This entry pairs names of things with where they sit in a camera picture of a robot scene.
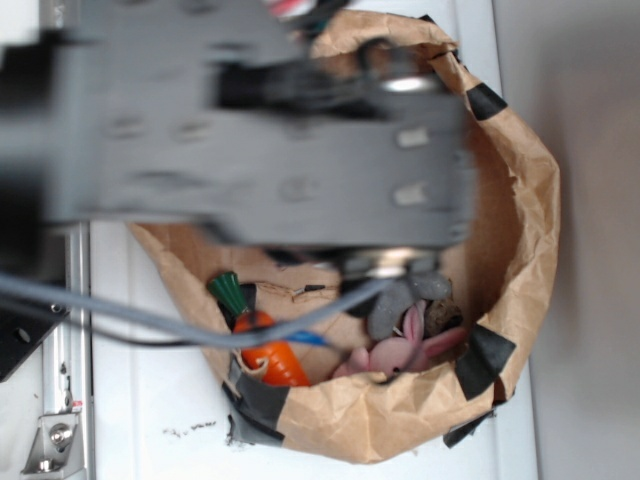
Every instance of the crumpled paper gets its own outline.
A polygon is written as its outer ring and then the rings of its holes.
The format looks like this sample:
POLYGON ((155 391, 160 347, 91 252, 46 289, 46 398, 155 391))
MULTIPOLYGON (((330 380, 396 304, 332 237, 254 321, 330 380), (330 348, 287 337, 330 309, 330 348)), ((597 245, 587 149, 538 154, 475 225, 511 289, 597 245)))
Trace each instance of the crumpled paper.
MULTIPOLYGON (((439 27, 395 15, 345 11, 318 39, 313 55, 345 75, 355 68, 350 52, 376 36, 411 47, 420 69, 435 70, 476 114, 468 148, 478 168, 477 219, 470 239, 445 252, 444 273, 452 279, 465 321, 483 325, 517 348, 494 388, 471 401, 463 394, 454 362, 403 374, 386 386, 372 382, 380 374, 365 373, 291 389, 277 424, 283 446, 358 463, 379 462, 415 448, 513 395, 549 305, 560 228, 559 171, 552 155, 510 108, 503 106, 486 119, 478 115, 469 90, 483 84, 458 62, 457 44, 439 27)), ((190 226, 132 225, 131 230, 185 320, 195 325, 228 331, 204 287, 227 270, 237 272, 241 282, 256 282, 259 307, 278 318, 296 317, 337 295, 335 273, 310 266, 278 268, 257 249, 209 244, 190 226), (295 295, 308 284, 327 288, 295 295)), ((346 314, 315 329, 343 348, 370 346, 363 322, 346 314)), ((327 378, 340 362, 327 350, 294 348, 312 382, 327 378)), ((203 351, 225 381, 229 352, 203 351)))

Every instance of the white wall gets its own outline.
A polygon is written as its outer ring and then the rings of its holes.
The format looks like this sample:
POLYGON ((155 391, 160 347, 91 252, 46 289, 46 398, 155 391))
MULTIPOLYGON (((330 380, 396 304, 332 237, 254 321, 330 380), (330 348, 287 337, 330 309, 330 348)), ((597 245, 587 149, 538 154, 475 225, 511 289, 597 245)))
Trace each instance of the white wall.
POLYGON ((556 154, 563 231, 532 358, 544 480, 640 475, 640 2, 495 0, 507 101, 556 154))

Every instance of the metal clamp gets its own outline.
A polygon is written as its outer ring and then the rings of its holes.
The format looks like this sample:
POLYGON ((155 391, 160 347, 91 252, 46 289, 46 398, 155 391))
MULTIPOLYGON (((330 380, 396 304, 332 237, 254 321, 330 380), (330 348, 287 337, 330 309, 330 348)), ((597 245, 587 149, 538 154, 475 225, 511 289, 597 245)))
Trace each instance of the metal clamp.
POLYGON ((77 413, 43 415, 31 447, 22 480, 62 480, 84 468, 80 416, 77 413))

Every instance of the black tape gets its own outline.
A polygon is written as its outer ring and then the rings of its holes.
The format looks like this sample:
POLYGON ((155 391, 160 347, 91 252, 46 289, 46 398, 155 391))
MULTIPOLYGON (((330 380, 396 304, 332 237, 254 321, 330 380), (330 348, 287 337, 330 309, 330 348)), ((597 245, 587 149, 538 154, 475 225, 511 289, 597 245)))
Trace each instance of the black tape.
MULTIPOLYGON (((436 21, 435 21, 433 18, 431 18, 431 16, 429 16, 429 15, 423 15, 423 16, 421 16, 418 20, 422 20, 422 21, 424 21, 424 22, 433 23, 434 25, 438 25, 438 24, 436 23, 436 21)), ((458 63, 461 63, 461 62, 460 62, 460 52, 458 51, 458 49, 457 49, 457 48, 456 48, 455 50, 453 50, 452 52, 442 52, 442 53, 439 53, 438 55, 436 55, 436 56, 435 56, 435 57, 433 57, 433 58, 442 57, 443 55, 446 55, 446 54, 448 54, 448 53, 453 53, 453 56, 455 57, 456 61, 457 61, 458 63)))
POLYGON ((223 390, 234 407, 236 429, 234 440, 264 445, 282 445, 284 435, 278 432, 278 420, 289 395, 289 387, 272 387, 242 372, 233 359, 229 380, 235 384, 239 396, 223 384, 223 390))
MULTIPOLYGON (((256 294, 257 287, 255 283, 245 283, 240 285, 240 290, 242 290, 242 294, 244 295, 245 300, 247 301, 247 306, 250 310, 256 309, 256 294)), ((224 315, 224 321, 227 323, 227 327, 229 330, 233 331, 233 328, 236 326, 236 317, 225 307, 222 303, 218 302, 218 308, 224 315)))
POLYGON ((469 350, 456 362, 456 375, 464 396, 471 400, 489 387, 504 369, 516 344, 476 325, 469 335, 469 350))
POLYGON ((508 106, 507 102, 485 83, 467 90, 467 98, 469 99, 473 116, 477 120, 487 120, 508 106))
POLYGON ((491 410, 490 412, 485 413, 481 417, 476 418, 475 420, 472 420, 469 423, 465 423, 464 425, 454 430, 451 430, 449 433, 444 434, 442 436, 442 441, 447 447, 453 448, 462 440, 467 438, 469 435, 473 435, 476 431, 476 428, 478 428, 478 426, 482 422, 484 422, 487 418, 493 417, 493 416, 494 416, 494 413, 493 413, 493 410, 491 410))
POLYGON ((324 290, 325 287, 324 285, 305 285, 304 286, 304 291, 305 292, 317 292, 318 290, 324 290))
POLYGON ((222 384, 222 390, 227 395, 233 409, 229 415, 229 439, 244 443, 259 443, 273 447, 281 447, 284 435, 251 418, 240 407, 242 399, 236 397, 227 384, 222 384))

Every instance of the white table surface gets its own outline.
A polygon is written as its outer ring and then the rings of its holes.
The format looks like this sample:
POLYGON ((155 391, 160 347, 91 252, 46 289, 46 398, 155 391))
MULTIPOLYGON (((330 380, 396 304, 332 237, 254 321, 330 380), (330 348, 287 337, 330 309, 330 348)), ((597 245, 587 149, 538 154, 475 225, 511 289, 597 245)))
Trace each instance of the white table surface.
MULTIPOLYGON (((500 91, 489 0, 361 0, 354 7, 428 13, 462 40, 461 57, 470 70, 500 91)), ((91 262, 94 295, 178 318, 155 267, 124 225, 92 224, 91 262)), ((127 325, 119 328, 141 333, 127 325)), ((230 407, 198 350, 132 349, 96 339, 93 359, 99 480, 537 478, 528 368, 514 399, 454 449, 436 439, 382 464, 358 466, 286 449, 228 445, 230 407)))

